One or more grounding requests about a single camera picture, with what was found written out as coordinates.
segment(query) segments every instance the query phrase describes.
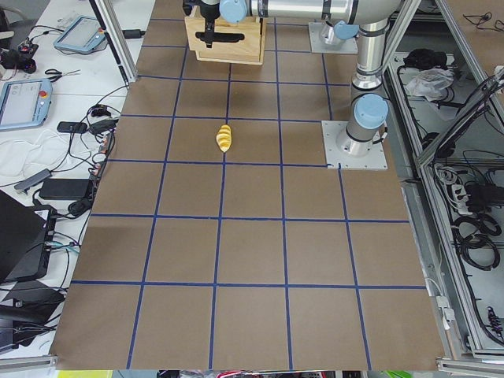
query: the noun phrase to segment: wooden crate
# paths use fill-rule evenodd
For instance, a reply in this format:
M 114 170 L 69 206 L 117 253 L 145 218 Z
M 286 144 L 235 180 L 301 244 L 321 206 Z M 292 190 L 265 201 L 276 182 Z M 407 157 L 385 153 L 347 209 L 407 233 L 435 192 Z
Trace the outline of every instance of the wooden crate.
M 205 31 L 205 19 L 195 6 L 190 16 L 185 17 L 189 49 L 200 61 L 222 61 L 246 65 L 262 65 L 265 53 L 266 21 L 259 17 L 246 17 L 238 24 L 230 24 L 222 17 L 215 20 L 215 32 L 242 33 L 243 41 L 237 43 L 213 43 L 211 49 L 196 38 L 196 32 Z

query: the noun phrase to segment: white table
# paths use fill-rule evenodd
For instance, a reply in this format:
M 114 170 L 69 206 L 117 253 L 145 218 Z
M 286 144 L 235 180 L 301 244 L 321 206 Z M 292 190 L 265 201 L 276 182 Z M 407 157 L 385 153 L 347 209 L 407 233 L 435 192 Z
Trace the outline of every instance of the white table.
M 117 19 L 123 29 L 146 30 L 154 0 L 116 0 L 113 4 Z M 89 2 L 52 0 L 37 24 L 57 28 L 61 23 L 58 20 L 75 19 L 81 15 L 95 16 Z M 45 30 L 47 29 L 36 28 L 31 36 L 41 34 Z M 31 75 L 23 72 L 17 73 L 14 79 L 46 77 L 44 72 L 47 69 L 58 69 L 62 72 L 80 69 L 79 75 L 66 76 L 54 83 L 54 93 L 59 95 L 104 95 L 124 85 L 109 47 L 89 55 L 65 55 L 53 47 L 53 42 L 57 37 L 58 34 L 51 32 L 35 39 L 34 43 L 39 44 L 39 50 L 34 56 L 37 71 Z M 127 44 L 136 61 L 142 47 L 142 40 L 128 39 Z M 114 96 L 121 95 L 126 95 L 125 89 L 114 94 Z
M 153 6 L 154 0 L 116 0 L 114 2 L 117 17 L 121 27 L 124 29 L 139 28 L 145 30 Z M 81 14 L 93 16 L 88 2 L 80 0 L 52 0 L 40 17 L 38 24 L 56 27 L 57 20 L 66 18 L 69 15 L 78 16 Z M 35 29 L 32 35 L 40 34 L 43 31 L 44 29 Z M 69 135 L 57 133 L 57 124 L 62 120 L 80 120 L 86 114 L 87 109 L 94 105 L 103 95 L 124 85 L 109 47 L 106 50 L 87 56 L 77 54 L 68 56 L 54 49 L 53 41 L 56 38 L 57 35 L 53 34 L 38 38 L 36 42 L 39 44 L 39 50 L 34 56 L 37 62 L 37 72 L 32 75 L 18 73 L 10 81 L 46 77 L 44 71 L 51 68 L 59 69 L 62 72 L 80 69 L 80 75 L 66 76 L 54 83 L 54 93 L 49 113 L 41 127 L 0 132 L 0 159 L 2 161 L 0 165 L 0 185 L 23 180 L 44 168 L 53 168 L 56 165 L 56 161 L 60 161 L 63 158 L 68 148 L 69 140 Z M 128 46 L 133 58 L 136 60 L 139 56 L 142 40 L 128 40 Z M 103 100 L 102 103 L 121 110 L 126 94 L 126 90 L 118 91 Z M 95 142 L 94 137 L 86 134 L 83 138 L 90 147 L 91 153 L 96 152 L 98 144 Z M 74 138 L 72 152 L 82 158 L 87 158 L 88 156 L 88 152 L 80 142 L 79 136 Z M 67 158 L 59 169 L 69 169 L 78 162 L 76 159 Z M 88 178 L 87 167 L 86 164 L 82 164 L 69 172 L 56 173 L 54 177 Z M 32 193 L 39 187 L 40 185 L 33 187 L 27 195 L 16 193 L 12 186 L 4 187 L 2 190 L 22 204 L 30 206 L 32 204 Z M 44 202 L 43 200 L 41 202 L 50 204 L 63 213 L 70 203 L 70 201 Z M 77 238 L 86 219 L 87 214 L 84 214 L 77 220 L 58 220 L 56 231 Z M 55 236 L 54 240 L 62 243 L 67 241 L 60 236 Z M 72 278 L 76 260 L 77 256 L 71 252 L 69 272 L 65 282 L 62 283 L 61 281 L 67 265 L 67 254 L 64 251 L 52 253 L 47 274 L 40 281 L 47 286 L 67 287 Z M 13 284 L 5 285 L 2 288 L 9 289 L 12 286 Z M 5 292 L 0 292 L 0 300 L 6 294 Z M 60 305 L 54 314 L 61 312 L 62 307 L 63 305 Z M 37 336 L 29 346 L 20 346 L 19 349 L 5 353 L 0 358 L 25 358 L 47 355 L 53 338 L 54 332 Z

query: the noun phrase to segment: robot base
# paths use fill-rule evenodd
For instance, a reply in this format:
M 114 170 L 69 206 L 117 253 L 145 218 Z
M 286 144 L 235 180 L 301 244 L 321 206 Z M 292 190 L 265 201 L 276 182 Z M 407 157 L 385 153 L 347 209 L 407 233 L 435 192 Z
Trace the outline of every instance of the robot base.
M 308 23 L 309 28 L 309 41 L 312 46 L 312 53 L 320 54 L 356 54 L 357 43 L 355 38 L 342 40 L 341 43 L 336 45 L 328 45 L 321 40 L 321 31 L 324 24 L 321 22 Z
M 387 169 L 384 149 L 381 143 L 373 144 L 371 150 L 364 157 L 352 157 L 345 154 L 336 146 L 336 137 L 348 122 L 341 120 L 323 120 L 325 161 L 329 169 L 370 169 L 383 171 Z M 377 132 L 373 140 L 380 138 Z

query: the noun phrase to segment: grid square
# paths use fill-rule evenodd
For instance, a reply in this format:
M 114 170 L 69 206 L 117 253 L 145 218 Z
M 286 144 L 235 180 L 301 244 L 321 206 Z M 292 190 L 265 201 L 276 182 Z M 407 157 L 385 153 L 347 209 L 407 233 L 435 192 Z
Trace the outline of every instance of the grid square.
M 444 355 L 425 290 L 361 291 L 373 370 L 436 370 Z
M 187 33 L 183 20 L 150 20 L 143 45 L 186 46 Z
M 357 55 L 324 54 L 328 83 L 350 85 L 357 67 Z
M 162 169 L 161 163 L 111 161 L 100 182 L 93 212 L 154 214 Z
M 137 67 L 140 75 L 179 78 L 185 49 L 146 47 L 140 50 Z
M 353 285 L 343 223 L 287 222 L 289 283 Z
M 282 122 L 282 153 L 285 164 L 326 165 L 321 124 Z
M 288 369 L 285 290 L 219 287 L 213 369 Z
M 344 218 L 339 178 L 334 170 L 285 167 L 283 179 L 287 218 Z
M 116 130 L 117 143 L 110 157 L 165 160 L 171 124 L 172 118 L 122 117 Z
M 227 104 L 228 83 L 185 80 L 180 87 L 176 115 L 224 118 Z
M 223 214 L 226 217 L 281 217 L 280 169 L 228 165 Z
M 329 87 L 333 120 L 349 120 L 351 115 L 349 87 Z
M 151 229 L 150 218 L 91 217 L 72 278 L 141 281 Z
M 50 348 L 58 370 L 126 369 L 139 292 L 139 286 L 74 283 Z M 110 319 L 113 326 L 104 321 Z
M 226 161 L 241 163 L 280 163 L 278 122 L 232 120 L 232 146 Z
M 207 370 L 211 312 L 211 287 L 146 287 L 132 369 Z
M 266 41 L 265 41 L 265 51 L 275 51 L 275 24 L 270 22 L 266 25 Z
M 183 69 L 184 79 L 227 80 L 229 63 L 199 61 L 194 51 L 189 51 Z
M 276 84 L 231 83 L 231 118 L 278 119 Z
M 154 4 L 151 18 L 182 20 L 184 18 L 184 14 L 179 1 L 157 0 Z
M 366 366 L 353 289 L 289 289 L 296 370 L 362 370 Z
M 283 284 L 282 222 L 224 220 L 218 277 L 229 284 Z
M 157 219 L 148 280 L 213 282 L 216 245 L 216 220 Z
M 311 53 L 278 53 L 281 83 L 325 83 L 322 56 Z
M 222 166 L 173 164 L 166 168 L 161 215 L 216 217 L 221 203 Z
M 308 23 L 304 25 L 277 24 L 276 42 L 278 50 L 310 52 Z
M 172 116 L 179 80 L 140 77 L 131 84 L 123 114 Z
M 232 65 L 231 80 L 276 82 L 275 52 L 265 51 L 262 65 Z
M 329 106 L 325 85 L 281 84 L 280 109 L 283 120 L 327 120 Z
M 177 118 L 173 124 L 170 161 L 222 161 L 215 141 L 224 120 Z
M 410 224 L 350 226 L 360 285 L 425 285 Z
M 401 186 L 390 168 L 386 172 L 343 171 L 343 185 L 350 219 L 408 220 Z

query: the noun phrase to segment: tablet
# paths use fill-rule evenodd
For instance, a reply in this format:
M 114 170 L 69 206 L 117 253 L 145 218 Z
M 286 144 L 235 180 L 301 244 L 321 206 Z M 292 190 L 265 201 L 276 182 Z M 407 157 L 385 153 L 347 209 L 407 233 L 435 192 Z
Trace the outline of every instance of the tablet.
M 40 126 L 47 118 L 52 92 L 48 79 L 5 83 L 0 95 L 0 130 Z
M 90 54 L 106 43 L 100 23 L 93 17 L 79 16 L 54 41 L 54 48 L 77 54 Z

